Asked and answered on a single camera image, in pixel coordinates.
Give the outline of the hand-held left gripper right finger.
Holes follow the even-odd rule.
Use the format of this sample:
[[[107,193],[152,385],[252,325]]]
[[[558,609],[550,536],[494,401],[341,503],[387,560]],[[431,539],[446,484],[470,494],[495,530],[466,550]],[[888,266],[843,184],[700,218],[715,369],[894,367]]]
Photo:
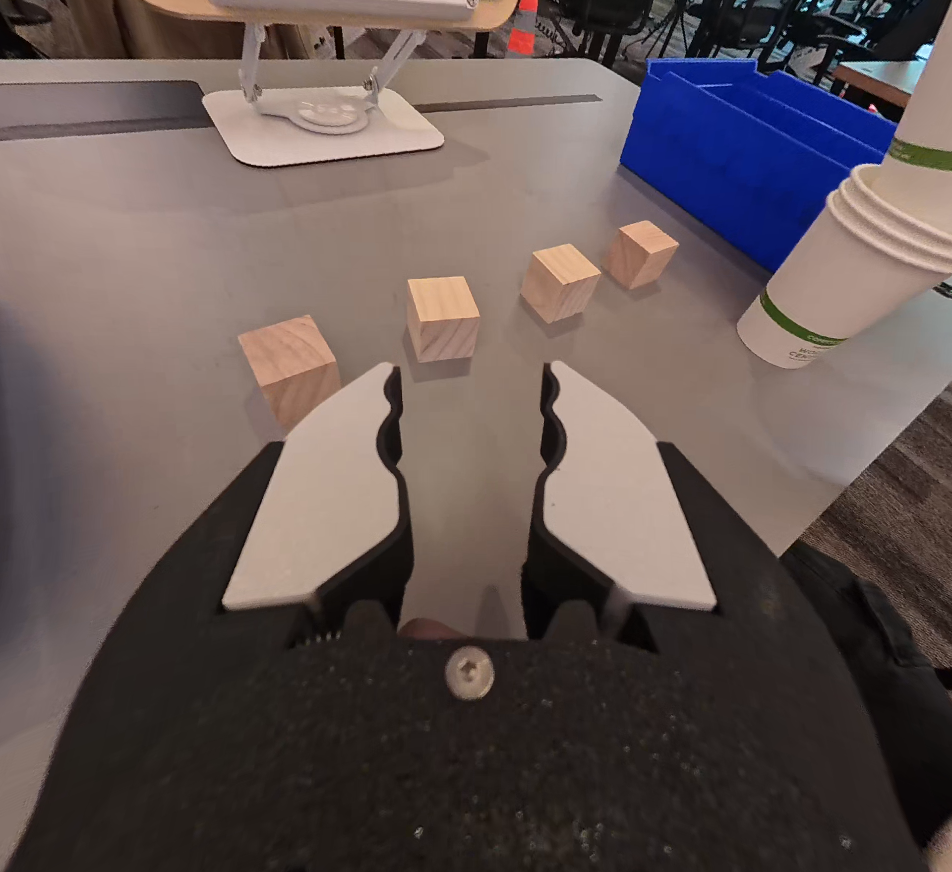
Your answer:
[[[542,471],[522,568],[526,624],[588,604],[597,624],[657,607],[714,616],[717,597],[660,443],[566,362],[543,366]]]

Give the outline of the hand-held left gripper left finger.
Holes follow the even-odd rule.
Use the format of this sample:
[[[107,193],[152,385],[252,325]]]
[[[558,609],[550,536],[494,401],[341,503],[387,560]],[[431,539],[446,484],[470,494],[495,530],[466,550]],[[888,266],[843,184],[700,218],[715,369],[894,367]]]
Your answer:
[[[292,429],[224,592],[227,611],[298,605],[335,632],[353,604],[376,601],[398,625],[414,565],[402,413],[400,368],[380,363]]]

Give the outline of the light wooden cube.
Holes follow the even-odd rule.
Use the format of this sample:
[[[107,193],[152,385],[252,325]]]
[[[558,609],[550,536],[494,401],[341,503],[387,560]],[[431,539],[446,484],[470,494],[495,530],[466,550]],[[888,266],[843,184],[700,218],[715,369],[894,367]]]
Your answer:
[[[547,324],[584,312],[601,279],[601,269],[577,247],[564,244],[533,252],[521,297]]]
[[[342,388],[337,360],[309,315],[237,340],[274,418],[288,432]]]
[[[625,290],[654,283],[679,243],[649,221],[620,227],[602,260],[603,270]]]
[[[471,358],[480,318],[465,277],[408,280],[407,325],[419,363]]]

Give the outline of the white paper cup green band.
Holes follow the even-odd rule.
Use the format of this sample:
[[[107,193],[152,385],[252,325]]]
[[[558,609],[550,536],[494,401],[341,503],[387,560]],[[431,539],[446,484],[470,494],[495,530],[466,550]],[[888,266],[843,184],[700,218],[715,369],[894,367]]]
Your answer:
[[[826,201],[739,319],[737,334],[768,364],[800,368],[949,277],[857,239]]]
[[[899,261],[946,274],[950,234],[920,221],[882,198],[872,187],[877,164],[860,164],[827,197],[837,221],[857,239]]]
[[[950,232],[950,45],[935,42],[881,166],[879,187],[896,207]]]
[[[950,253],[950,172],[887,159],[860,164],[839,186],[839,195],[873,223],[929,250]]]

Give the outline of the blue plastic bin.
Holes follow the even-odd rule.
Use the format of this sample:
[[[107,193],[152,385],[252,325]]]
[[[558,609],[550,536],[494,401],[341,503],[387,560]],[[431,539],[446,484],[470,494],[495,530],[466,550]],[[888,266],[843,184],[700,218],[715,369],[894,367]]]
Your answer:
[[[620,163],[774,273],[897,125],[752,60],[648,62]]]

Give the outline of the person's black trousers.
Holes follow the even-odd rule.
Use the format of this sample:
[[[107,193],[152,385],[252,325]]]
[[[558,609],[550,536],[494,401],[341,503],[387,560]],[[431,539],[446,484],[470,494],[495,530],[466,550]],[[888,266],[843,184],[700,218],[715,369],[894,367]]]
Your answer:
[[[918,846],[950,831],[951,703],[907,622],[874,583],[804,542],[780,563],[819,615],[859,690]]]

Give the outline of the white document stand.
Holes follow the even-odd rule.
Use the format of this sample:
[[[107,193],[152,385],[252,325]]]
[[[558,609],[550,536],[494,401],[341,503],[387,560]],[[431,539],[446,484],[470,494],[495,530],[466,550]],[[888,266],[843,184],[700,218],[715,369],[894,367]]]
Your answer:
[[[210,0],[243,12],[355,14],[371,21],[392,14],[409,24],[468,21],[479,0]],[[360,86],[281,88],[265,91],[258,80],[263,21],[244,24],[239,90],[203,96],[202,104],[227,150],[241,164],[274,168],[431,151],[444,136],[412,105],[387,89],[426,37],[398,33],[386,56]]]

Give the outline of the orange traffic cone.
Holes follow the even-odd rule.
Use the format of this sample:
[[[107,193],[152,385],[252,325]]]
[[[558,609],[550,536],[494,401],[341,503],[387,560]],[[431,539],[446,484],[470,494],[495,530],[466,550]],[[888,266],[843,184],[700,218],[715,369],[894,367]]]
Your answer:
[[[506,44],[507,59],[532,58],[539,0],[520,0]]]

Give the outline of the wooden table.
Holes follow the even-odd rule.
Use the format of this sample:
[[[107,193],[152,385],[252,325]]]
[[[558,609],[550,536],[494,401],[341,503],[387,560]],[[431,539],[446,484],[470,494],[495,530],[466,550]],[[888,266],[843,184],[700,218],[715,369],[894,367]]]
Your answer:
[[[905,108],[928,61],[841,62],[832,79],[896,107]]]

